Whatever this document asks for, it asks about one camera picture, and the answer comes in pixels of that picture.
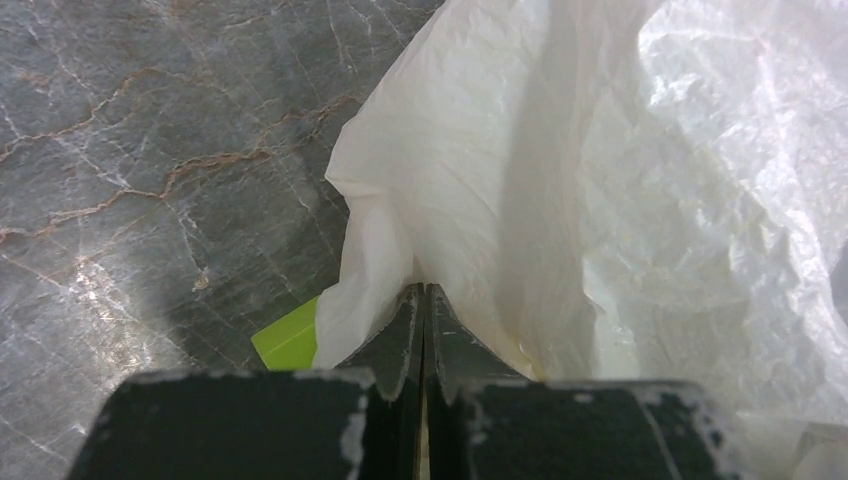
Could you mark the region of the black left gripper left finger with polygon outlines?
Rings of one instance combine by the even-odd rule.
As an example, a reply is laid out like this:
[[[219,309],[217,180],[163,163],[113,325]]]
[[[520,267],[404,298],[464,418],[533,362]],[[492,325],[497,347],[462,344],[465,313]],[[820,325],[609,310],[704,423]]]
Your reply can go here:
[[[108,398],[73,479],[415,479],[422,303],[331,369],[142,373]]]

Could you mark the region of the white plastic bag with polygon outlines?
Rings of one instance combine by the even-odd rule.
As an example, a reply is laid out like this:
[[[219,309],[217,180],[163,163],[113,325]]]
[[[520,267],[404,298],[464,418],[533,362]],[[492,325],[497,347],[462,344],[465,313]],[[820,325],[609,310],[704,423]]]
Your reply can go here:
[[[685,379],[847,475],[847,5],[448,1],[342,128],[318,367],[408,284],[539,379]]]

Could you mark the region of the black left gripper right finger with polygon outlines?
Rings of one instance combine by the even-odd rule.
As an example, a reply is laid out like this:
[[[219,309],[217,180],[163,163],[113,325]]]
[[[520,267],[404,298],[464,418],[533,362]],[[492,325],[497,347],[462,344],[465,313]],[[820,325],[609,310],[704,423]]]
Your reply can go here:
[[[426,288],[425,371],[435,479],[738,479],[730,422],[679,381],[533,381]]]

